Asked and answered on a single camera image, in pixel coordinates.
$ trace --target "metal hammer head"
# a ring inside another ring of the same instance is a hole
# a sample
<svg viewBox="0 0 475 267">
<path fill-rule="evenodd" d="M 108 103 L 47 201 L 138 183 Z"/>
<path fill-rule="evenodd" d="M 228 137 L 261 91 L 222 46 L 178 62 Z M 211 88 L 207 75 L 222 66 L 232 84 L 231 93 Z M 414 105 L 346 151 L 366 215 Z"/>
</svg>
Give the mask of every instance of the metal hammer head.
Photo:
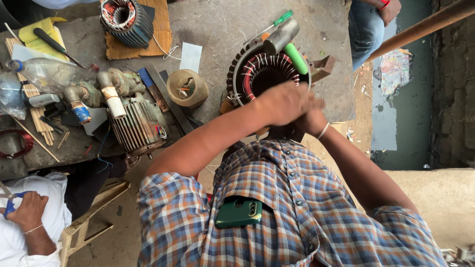
<svg viewBox="0 0 475 267">
<path fill-rule="evenodd" d="M 270 55 L 277 55 L 286 45 L 294 39 L 300 31 L 298 22 L 289 18 L 284 21 L 269 37 L 264 40 L 264 49 Z"/>
</svg>

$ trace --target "white thread bracelet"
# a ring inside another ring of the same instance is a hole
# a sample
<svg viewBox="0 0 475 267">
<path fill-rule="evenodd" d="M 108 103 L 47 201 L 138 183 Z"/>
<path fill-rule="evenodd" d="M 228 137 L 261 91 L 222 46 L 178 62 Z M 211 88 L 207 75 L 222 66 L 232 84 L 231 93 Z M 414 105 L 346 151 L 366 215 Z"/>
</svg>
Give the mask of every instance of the white thread bracelet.
<svg viewBox="0 0 475 267">
<path fill-rule="evenodd" d="M 42 226 L 43 226 L 43 224 L 41 224 L 40 226 L 36 227 L 36 228 L 33 229 L 33 230 L 30 230 L 30 231 L 28 231 L 28 232 L 24 232 L 23 234 L 24 234 L 24 235 L 27 235 L 28 233 L 31 233 L 31 232 L 33 232 L 34 230 L 36 230 L 36 229 L 38 229 L 38 228 L 40 228 L 40 227 L 42 227 Z"/>
<path fill-rule="evenodd" d="M 320 133 L 320 135 L 317 137 L 317 140 L 320 140 L 320 138 L 325 134 L 326 129 L 328 129 L 328 126 L 330 126 L 330 123 L 327 123 L 327 125 L 325 125 L 325 128 L 324 128 L 323 131 Z"/>
</svg>

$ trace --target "hammer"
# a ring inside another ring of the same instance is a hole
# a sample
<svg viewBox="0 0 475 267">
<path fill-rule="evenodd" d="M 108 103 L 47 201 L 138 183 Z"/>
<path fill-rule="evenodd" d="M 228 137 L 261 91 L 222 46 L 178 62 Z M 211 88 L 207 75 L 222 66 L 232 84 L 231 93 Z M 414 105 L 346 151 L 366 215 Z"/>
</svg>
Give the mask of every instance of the hammer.
<svg viewBox="0 0 475 267">
<path fill-rule="evenodd" d="M 264 40 L 264 50 L 270 55 L 277 55 L 281 50 L 290 58 L 299 74 L 307 74 L 308 67 L 291 41 L 300 31 L 298 22 L 289 18 L 284 21 L 269 37 Z"/>
</svg>

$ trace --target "mobile phone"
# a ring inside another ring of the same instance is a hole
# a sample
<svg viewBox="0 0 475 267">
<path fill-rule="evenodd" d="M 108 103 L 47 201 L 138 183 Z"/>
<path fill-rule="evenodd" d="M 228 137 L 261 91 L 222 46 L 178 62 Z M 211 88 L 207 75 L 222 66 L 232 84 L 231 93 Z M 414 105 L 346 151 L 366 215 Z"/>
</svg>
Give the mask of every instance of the mobile phone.
<svg viewBox="0 0 475 267">
<path fill-rule="evenodd" d="M 262 219 L 262 202 L 247 197 L 229 196 L 218 210 L 218 229 L 257 224 Z"/>
</svg>

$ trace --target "hand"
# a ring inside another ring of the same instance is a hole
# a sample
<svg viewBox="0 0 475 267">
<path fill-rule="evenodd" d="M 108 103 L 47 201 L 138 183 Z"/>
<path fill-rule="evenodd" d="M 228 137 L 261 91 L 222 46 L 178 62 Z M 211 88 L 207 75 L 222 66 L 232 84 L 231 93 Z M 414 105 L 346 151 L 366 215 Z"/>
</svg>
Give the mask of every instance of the hand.
<svg viewBox="0 0 475 267">
<path fill-rule="evenodd" d="M 389 23 L 399 14 L 399 11 L 401 11 L 401 3 L 399 0 L 391 0 L 383 10 L 380 10 L 380 16 L 384 21 L 384 27 L 389 25 Z"/>
<path fill-rule="evenodd" d="M 23 196 L 21 205 L 9 213 L 7 219 L 18 224 L 23 232 L 30 231 L 42 224 L 41 217 L 47 202 L 47 196 L 41 196 L 36 191 L 28 192 Z"/>
<path fill-rule="evenodd" d="M 325 115 L 320 108 L 313 108 L 301 116 L 297 121 L 297 127 L 305 133 L 318 137 L 327 125 Z"/>
<path fill-rule="evenodd" d="M 266 120 L 266 125 L 287 125 L 306 113 L 311 108 L 322 108 L 325 102 L 315 98 L 308 91 L 308 84 L 288 81 L 266 90 L 253 103 Z"/>
</svg>

